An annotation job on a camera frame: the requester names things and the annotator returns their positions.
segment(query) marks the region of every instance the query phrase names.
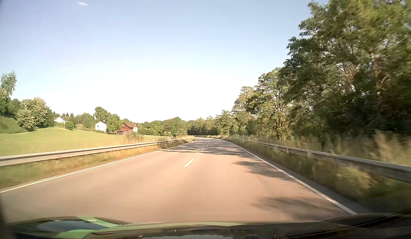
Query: car hood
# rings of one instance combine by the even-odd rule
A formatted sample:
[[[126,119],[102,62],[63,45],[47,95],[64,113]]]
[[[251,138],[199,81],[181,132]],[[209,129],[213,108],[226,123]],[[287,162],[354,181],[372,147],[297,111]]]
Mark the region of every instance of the car hood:
[[[221,238],[374,238],[411,235],[411,215],[361,214],[319,222],[143,222],[74,216],[9,224],[20,235],[62,239],[123,239],[172,236]]]

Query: white edge line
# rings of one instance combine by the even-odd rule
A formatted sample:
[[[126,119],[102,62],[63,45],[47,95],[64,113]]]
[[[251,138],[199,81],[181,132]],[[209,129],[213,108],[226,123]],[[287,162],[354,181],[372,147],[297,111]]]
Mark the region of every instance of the white edge line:
[[[114,163],[123,162],[123,161],[126,161],[126,160],[131,160],[131,159],[138,158],[138,157],[142,157],[142,156],[145,156],[145,155],[148,155],[148,154],[153,154],[153,153],[157,153],[157,152],[160,152],[160,151],[164,151],[164,150],[166,150],[166,149],[161,149],[161,150],[157,150],[157,151],[150,152],[150,153],[147,153],[147,154],[141,154],[141,155],[133,156],[133,157],[130,157],[130,158],[127,158],[127,159],[123,159],[123,160],[113,161],[113,162],[110,162],[110,163],[102,164],[102,165],[95,166],[95,167],[92,167],[92,168],[86,168],[86,169],[83,169],[83,170],[80,170],[80,171],[75,171],[75,172],[72,172],[72,173],[67,173],[67,174],[64,174],[64,175],[60,175],[60,176],[57,176],[57,177],[53,177],[53,178],[41,180],[41,181],[38,181],[38,182],[32,182],[32,183],[24,184],[24,185],[21,185],[21,186],[18,186],[18,187],[13,187],[13,188],[9,188],[9,189],[0,191],[0,193],[6,193],[6,192],[9,192],[9,191],[12,191],[12,190],[16,190],[16,189],[19,189],[19,188],[22,188],[22,187],[28,187],[28,186],[30,186],[30,185],[34,185],[34,184],[37,184],[37,183],[40,183],[40,182],[46,182],[46,181],[49,181],[49,180],[62,178],[62,177],[65,177],[65,176],[69,176],[69,175],[76,174],[76,173],[81,173],[81,172],[88,171],[88,170],[92,170],[92,169],[95,169],[95,168],[100,168],[100,167],[107,166],[107,165],[111,165],[111,164],[114,164]]]
[[[325,194],[323,194],[323,193],[319,192],[319,191],[318,191],[318,190],[316,190],[315,188],[313,188],[313,187],[309,186],[307,183],[305,183],[305,182],[303,182],[303,181],[299,180],[298,178],[296,178],[296,177],[292,176],[291,174],[289,174],[289,173],[287,173],[287,172],[283,171],[282,169],[278,168],[277,166],[275,166],[275,165],[273,165],[273,164],[269,163],[268,161],[266,161],[266,160],[264,160],[264,159],[260,158],[259,156],[257,156],[257,155],[255,155],[255,154],[251,153],[251,152],[250,152],[250,151],[248,151],[248,150],[243,149],[242,147],[240,147],[240,146],[238,146],[238,145],[236,145],[236,144],[234,144],[234,143],[232,143],[232,142],[230,142],[230,141],[227,141],[227,142],[228,142],[228,143],[231,143],[231,144],[235,145],[236,147],[238,147],[238,148],[240,148],[240,149],[244,150],[245,152],[247,152],[247,153],[249,153],[249,154],[253,155],[254,157],[258,158],[259,160],[261,160],[261,161],[265,162],[266,164],[268,164],[268,165],[270,165],[270,166],[272,166],[272,167],[276,168],[276,169],[277,169],[278,171],[280,171],[281,173],[283,173],[283,174],[287,175],[288,177],[290,177],[290,178],[294,179],[294,180],[295,180],[295,181],[297,181],[298,183],[302,184],[304,187],[309,188],[309,189],[310,189],[310,190],[312,190],[313,192],[317,193],[319,196],[321,196],[321,197],[325,198],[326,200],[328,200],[328,201],[332,202],[333,204],[335,204],[335,205],[339,206],[341,209],[344,209],[346,212],[350,213],[351,215],[357,215],[357,212],[355,212],[355,211],[351,210],[350,208],[348,208],[348,207],[344,206],[343,204],[341,204],[341,203],[337,202],[336,200],[334,200],[334,199],[332,199],[332,198],[328,197],[327,195],[325,195]]]
[[[195,159],[191,159],[191,160],[190,160],[189,162],[187,162],[187,164],[185,164],[183,167],[186,168],[188,165],[190,165],[190,164],[192,163],[193,160],[195,160]]]

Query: white house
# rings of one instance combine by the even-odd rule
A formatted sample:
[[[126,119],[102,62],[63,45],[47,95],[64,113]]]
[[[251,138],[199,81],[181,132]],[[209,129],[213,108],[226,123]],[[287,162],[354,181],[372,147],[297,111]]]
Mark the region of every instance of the white house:
[[[99,121],[95,124],[95,129],[106,132],[106,123]]]
[[[59,123],[65,123],[65,122],[67,122],[66,120],[64,120],[62,117],[57,117],[56,119],[54,119],[53,121],[55,121],[55,122],[59,122]]]

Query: building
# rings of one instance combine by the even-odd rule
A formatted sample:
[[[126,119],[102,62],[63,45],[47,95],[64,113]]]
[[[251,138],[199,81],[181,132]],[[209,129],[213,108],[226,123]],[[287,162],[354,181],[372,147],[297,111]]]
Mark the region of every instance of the building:
[[[97,123],[95,124],[95,129],[96,129],[96,130],[103,131],[103,132],[106,132],[106,123],[105,123],[105,122],[102,122],[102,121],[97,122]]]
[[[58,123],[65,123],[65,122],[67,122],[66,120],[64,120],[62,117],[54,117],[53,118],[53,121],[54,122],[58,122]]]
[[[133,132],[137,132],[137,123],[123,123],[117,130],[117,135],[128,135]]]

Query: wooden barn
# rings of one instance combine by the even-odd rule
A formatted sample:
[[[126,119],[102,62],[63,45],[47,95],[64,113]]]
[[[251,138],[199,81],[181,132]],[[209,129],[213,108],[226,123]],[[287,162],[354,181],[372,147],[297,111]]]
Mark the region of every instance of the wooden barn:
[[[133,132],[137,132],[137,124],[136,123],[123,123],[120,129],[117,129],[117,135],[128,135]]]

